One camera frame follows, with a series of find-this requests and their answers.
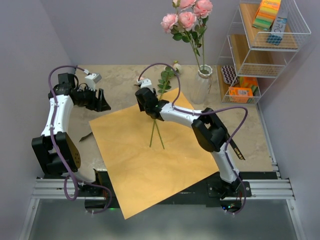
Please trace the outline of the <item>peach rose stem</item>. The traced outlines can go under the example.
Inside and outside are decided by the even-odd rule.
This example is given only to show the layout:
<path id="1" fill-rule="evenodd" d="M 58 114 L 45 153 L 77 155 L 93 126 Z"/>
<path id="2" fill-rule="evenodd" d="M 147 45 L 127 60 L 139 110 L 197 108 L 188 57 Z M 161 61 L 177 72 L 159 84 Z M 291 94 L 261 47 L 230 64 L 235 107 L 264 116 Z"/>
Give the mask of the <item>peach rose stem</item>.
<path id="1" fill-rule="evenodd" d="M 140 79 L 144 79 L 144 77 L 139 78 L 139 79 L 137 79 L 137 80 L 135 81 L 134 85 L 135 85 L 136 87 L 139 87 L 138 81 L 139 81 Z M 158 137 L 159 137 L 159 140 L 160 140 L 160 143 L 161 143 L 162 148 L 165 149 L 165 145 L 164 145 L 164 142 L 163 142 L 161 133 L 160 133 L 160 129 L 159 129 L 158 123 L 157 123 L 157 121 L 156 121 L 155 119 L 153 120 L 153 125 L 152 125 L 152 130 L 151 130 L 151 137 L 150 137 L 149 147 L 150 147 L 150 148 L 152 147 L 155 131 L 157 131 L 157 134 L 158 134 Z"/>

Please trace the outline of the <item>orange wrapping paper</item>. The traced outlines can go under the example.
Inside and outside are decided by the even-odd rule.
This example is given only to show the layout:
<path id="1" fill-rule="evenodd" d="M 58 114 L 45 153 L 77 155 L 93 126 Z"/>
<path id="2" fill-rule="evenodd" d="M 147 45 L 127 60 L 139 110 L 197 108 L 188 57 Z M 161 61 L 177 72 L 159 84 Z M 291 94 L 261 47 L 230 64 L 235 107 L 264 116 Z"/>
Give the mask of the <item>orange wrapping paper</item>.
<path id="1" fill-rule="evenodd" d="M 128 219 L 216 173 L 212 155 L 203 150 L 191 128 L 159 121 L 162 148 L 153 120 L 141 112 L 134 92 L 130 107 L 90 121 L 98 149 Z"/>

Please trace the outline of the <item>black printed ribbon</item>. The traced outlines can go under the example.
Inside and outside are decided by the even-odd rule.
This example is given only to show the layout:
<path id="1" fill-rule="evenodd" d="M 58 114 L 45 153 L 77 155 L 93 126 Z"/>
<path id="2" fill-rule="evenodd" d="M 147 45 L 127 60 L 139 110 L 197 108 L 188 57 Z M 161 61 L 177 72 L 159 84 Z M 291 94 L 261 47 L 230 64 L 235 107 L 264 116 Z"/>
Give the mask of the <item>black printed ribbon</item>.
<path id="1" fill-rule="evenodd" d="M 79 140 L 79 142 L 82 142 L 82 141 L 86 140 L 87 138 L 89 138 L 89 137 L 92 136 L 92 135 L 93 135 L 93 133 L 90 132 L 89 134 L 81 137 L 80 140 Z M 236 153 L 237 157 L 238 157 L 240 160 L 244 160 L 244 161 L 245 161 L 246 159 L 245 159 L 245 157 L 243 156 L 242 152 L 239 150 L 239 148 L 238 148 L 238 146 L 236 145 L 236 143 L 235 143 L 233 140 L 231 140 L 229 144 L 231 145 L 232 149 L 233 149 L 234 152 Z"/>

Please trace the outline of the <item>pale pink rose stem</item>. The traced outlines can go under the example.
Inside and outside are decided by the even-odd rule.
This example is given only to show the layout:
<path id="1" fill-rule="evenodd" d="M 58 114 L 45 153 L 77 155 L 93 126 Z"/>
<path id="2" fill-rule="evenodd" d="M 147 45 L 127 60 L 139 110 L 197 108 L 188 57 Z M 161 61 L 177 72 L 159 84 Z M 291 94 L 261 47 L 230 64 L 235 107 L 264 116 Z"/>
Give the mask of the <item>pale pink rose stem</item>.
<path id="1" fill-rule="evenodd" d="M 209 0 L 173 0 L 172 7 L 175 9 L 175 13 L 192 12 L 198 18 L 206 18 L 210 16 L 213 10 L 213 4 Z M 203 57 L 199 58 L 200 64 L 203 64 Z"/>

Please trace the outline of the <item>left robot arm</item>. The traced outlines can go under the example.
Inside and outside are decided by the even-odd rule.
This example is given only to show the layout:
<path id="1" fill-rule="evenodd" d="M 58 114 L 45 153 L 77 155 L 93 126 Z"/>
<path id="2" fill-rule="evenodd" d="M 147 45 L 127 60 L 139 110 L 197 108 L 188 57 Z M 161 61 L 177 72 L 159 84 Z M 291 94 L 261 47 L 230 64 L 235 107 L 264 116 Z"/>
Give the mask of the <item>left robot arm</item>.
<path id="1" fill-rule="evenodd" d="M 50 110 L 44 130 L 31 141 L 44 174 L 65 176 L 71 170 L 78 180 L 87 182 L 85 189 L 92 196 L 99 196 L 104 184 L 96 179 L 94 169 L 82 166 L 80 152 L 68 135 L 68 127 L 75 106 L 95 112 L 111 110 L 103 89 L 96 89 L 101 78 L 98 73 L 87 73 L 81 87 L 75 74 L 59 74 L 58 84 L 48 94 Z"/>

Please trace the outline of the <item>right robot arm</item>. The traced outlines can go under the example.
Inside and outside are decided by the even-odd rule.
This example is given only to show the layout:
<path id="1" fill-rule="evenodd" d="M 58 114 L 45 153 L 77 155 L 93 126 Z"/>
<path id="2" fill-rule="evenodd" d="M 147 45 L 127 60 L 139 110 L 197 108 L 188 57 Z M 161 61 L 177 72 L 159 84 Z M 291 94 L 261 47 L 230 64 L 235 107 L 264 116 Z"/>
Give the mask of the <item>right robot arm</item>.
<path id="1" fill-rule="evenodd" d="M 214 189 L 221 199 L 226 196 L 233 197 L 241 190 L 242 178 L 229 155 L 227 144 L 231 145 L 240 160 L 245 158 L 230 138 L 226 126 L 211 108 L 203 111 L 175 108 L 171 102 L 159 100 L 156 92 L 147 87 L 137 90 L 135 96 L 140 111 L 152 119 L 177 123 L 193 130 L 200 147 L 211 153 L 218 167 L 220 183 Z"/>

